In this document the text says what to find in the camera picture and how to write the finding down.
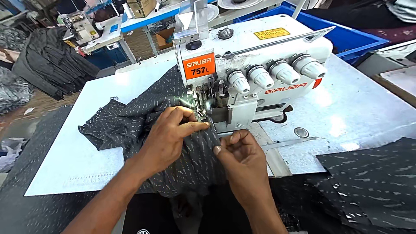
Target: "background sewing machine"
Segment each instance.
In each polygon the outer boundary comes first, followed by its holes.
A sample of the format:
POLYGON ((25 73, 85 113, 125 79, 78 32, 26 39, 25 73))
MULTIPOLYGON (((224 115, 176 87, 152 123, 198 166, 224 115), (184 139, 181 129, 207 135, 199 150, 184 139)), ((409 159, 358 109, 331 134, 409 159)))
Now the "background sewing machine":
POLYGON ((63 40, 72 47, 82 46, 101 37, 103 28, 83 11, 62 14, 61 18, 68 28, 63 40))
POLYGON ((287 15, 275 15, 209 31, 206 0, 182 2, 174 49, 183 83, 201 119, 218 133, 252 121, 286 121, 290 104, 318 86, 332 43, 287 15))

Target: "hand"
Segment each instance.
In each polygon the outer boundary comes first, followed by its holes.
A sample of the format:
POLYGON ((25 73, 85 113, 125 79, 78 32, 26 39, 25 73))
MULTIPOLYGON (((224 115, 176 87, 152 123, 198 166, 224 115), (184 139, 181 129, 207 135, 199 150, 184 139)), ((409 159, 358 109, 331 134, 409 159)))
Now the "hand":
POLYGON ((221 138, 221 147, 214 147, 214 154, 223 164, 231 190, 244 209, 272 198, 266 155, 249 131, 238 130, 221 138))
POLYGON ((207 128, 209 123, 197 122, 191 109, 169 107, 152 126, 143 147, 134 155, 133 160, 149 178, 179 158, 184 137, 207 128), (180 125, 183 119, 189 122, 180 125))

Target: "warning sticker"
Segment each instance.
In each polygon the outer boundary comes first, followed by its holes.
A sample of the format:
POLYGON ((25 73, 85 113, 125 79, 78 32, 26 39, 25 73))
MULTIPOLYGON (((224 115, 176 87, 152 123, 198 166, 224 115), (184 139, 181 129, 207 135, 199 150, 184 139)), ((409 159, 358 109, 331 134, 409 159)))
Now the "warning sticker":
POLYGON ((284 29, 282 27, 275 28, 275 29, 270 29, 270 30, 266 30, 266 31, 261 31, 261 32, 255 32, 254 34, 260 40, 268 39, 268 38, 273 38, 273 37, 281 37, 281 36, 290 35, 290 33, 288 31, 286 31, 286 29, 284 29))

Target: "orange label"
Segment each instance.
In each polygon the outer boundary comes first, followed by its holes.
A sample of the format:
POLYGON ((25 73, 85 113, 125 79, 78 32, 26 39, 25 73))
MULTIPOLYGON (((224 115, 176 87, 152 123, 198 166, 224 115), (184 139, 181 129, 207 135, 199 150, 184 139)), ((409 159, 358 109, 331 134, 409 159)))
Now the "orange label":
POLYGON ((184 60, 183 68, 187 80, 213 74, 215 72, 214 53, 184 60))

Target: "spool of thread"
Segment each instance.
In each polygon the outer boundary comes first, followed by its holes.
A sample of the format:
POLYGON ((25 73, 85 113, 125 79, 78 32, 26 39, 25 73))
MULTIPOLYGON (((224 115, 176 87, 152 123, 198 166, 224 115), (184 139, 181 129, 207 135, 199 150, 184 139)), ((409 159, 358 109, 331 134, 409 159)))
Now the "spool of thread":
POLYGON ((131 11, 129 5, 127 3, 123 3, 123 8, 124 8, 124 12, 127 15, 127 18, 128 19, 133 19, 134 15, 133 15, 133 12, 131 11))
POLYGON ((160 0, 157 0, 156 1, 156 7, 155 7, 155 12, 157 12, 158 10, 159 10, 159 8, 160 8, 160 4, 162 3, 162 1, 160 1, 160 0))

